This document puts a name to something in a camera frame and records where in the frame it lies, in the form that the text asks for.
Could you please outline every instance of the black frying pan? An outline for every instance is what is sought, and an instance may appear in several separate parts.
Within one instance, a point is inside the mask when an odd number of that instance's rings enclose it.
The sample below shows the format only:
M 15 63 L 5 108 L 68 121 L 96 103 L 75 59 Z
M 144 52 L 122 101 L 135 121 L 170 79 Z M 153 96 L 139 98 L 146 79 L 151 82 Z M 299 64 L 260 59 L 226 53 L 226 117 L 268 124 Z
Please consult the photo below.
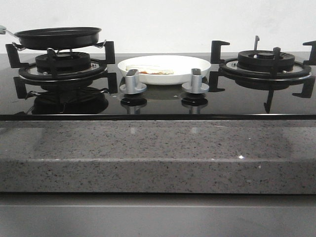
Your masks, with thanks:
M 20 31 L 14 35 L 19 38 L 25 48 L 61 50 L 96 44 L 100 31 L 100 28 L 95 27 L 65 27 Z

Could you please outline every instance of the bread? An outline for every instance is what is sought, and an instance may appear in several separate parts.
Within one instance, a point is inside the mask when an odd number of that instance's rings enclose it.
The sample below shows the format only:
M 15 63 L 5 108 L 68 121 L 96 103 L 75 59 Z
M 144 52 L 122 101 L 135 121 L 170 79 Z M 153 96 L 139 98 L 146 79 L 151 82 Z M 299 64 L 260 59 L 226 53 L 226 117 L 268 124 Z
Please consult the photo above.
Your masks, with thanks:
M 161 66 L 154 65 L 127 65 L 126 70 L 138 69 L 141 74 L 151 74 L 151 75 L 169 75 L 173 74 L 173 70 L 166 69 Z

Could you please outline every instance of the white wall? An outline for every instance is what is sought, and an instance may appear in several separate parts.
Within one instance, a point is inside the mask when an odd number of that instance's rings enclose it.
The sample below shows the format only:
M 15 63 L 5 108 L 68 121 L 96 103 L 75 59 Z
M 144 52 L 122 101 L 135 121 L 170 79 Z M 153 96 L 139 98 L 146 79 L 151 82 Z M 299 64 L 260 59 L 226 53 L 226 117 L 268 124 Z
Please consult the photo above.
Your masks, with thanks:
M 212 40 L 236 52 L 251 49 L 255 35 L 260 49 L 309 51 L 302 43 L 316 40 L 315 12 L 315 0 L 7 0 L 0 24 L 12 32 L 100 27 L 100 41 L 114 40 L 117 53 L 209 52 Z M 13 40 L 1 35 L 0 53 Z

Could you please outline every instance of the speckled countertop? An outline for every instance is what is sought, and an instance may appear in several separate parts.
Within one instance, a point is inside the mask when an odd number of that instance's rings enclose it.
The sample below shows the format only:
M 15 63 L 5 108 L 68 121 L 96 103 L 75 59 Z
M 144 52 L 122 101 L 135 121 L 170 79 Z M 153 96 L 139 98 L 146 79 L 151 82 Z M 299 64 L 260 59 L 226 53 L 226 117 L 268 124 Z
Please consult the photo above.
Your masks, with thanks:
M 0 121 L 0 192 L 316 194 L 316 121 Z

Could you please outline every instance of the white plate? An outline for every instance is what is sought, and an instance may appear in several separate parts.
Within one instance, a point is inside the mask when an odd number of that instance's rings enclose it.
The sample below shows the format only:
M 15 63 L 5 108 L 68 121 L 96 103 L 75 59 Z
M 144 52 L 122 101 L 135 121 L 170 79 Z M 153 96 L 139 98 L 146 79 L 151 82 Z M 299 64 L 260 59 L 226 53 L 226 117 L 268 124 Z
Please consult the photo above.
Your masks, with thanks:
M 118 68 L 123 76 L 126 76 L 128 65 L 155 65 L 172 69 L 173 74 L 169 75 L 150 75 L 139 74 L 140 82 L 151 85 L 177 85 L 191 80 L 191 69 L 199 68 L 202 76 L 206 76 L 211 64 L 203 59 L 179 56 L 179 55 L 152 55 L 136 58 L 129 58 L 121 61 Z

